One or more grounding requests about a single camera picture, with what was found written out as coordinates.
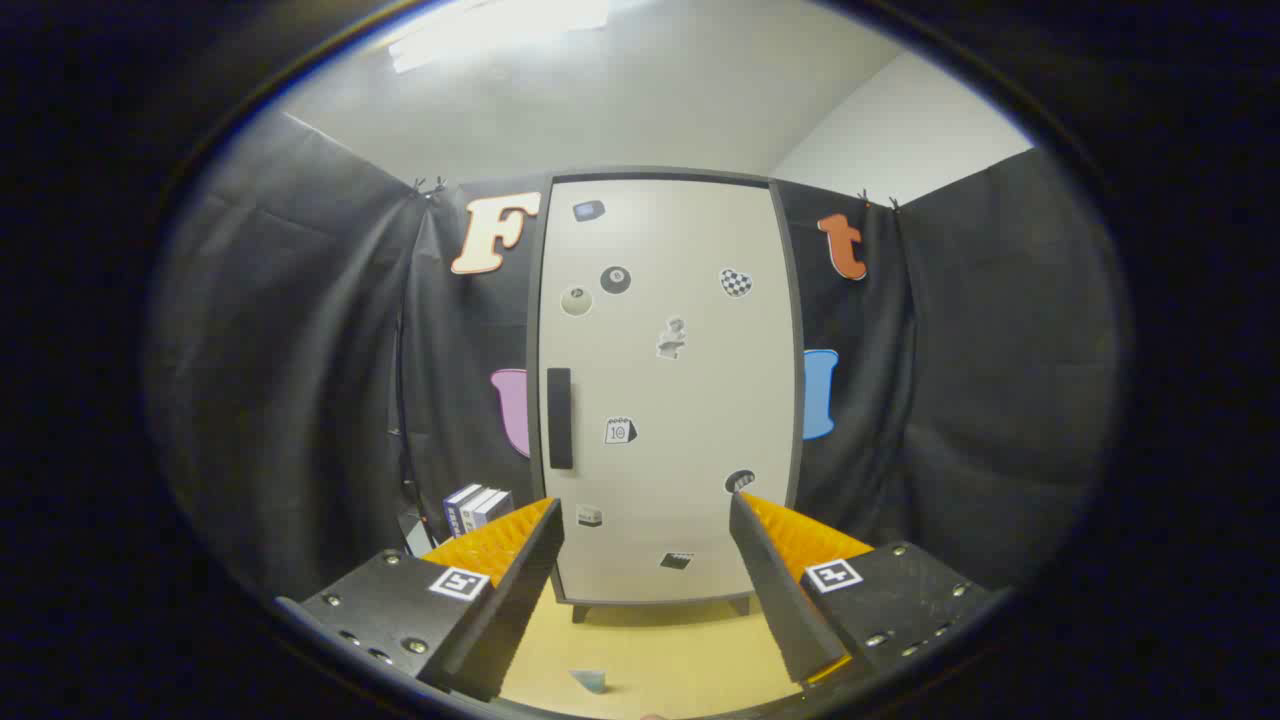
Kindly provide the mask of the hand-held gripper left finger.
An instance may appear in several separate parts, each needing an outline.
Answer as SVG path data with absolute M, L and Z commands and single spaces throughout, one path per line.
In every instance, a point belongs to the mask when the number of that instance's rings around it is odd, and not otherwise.
M 381 550 L 305 600 L 288 621 L 337 657 L 411 691 L 495 698 L 564 541 L 541 498 L 422 557 Z

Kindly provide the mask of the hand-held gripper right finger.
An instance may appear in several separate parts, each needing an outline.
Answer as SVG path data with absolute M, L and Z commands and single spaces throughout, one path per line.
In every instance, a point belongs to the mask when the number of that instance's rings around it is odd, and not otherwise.
M 910 667 L 993 609 L 993 593 L 906 541 L 872 547 L 740 491 L 730 534 L 794 682 L 869 682 Z

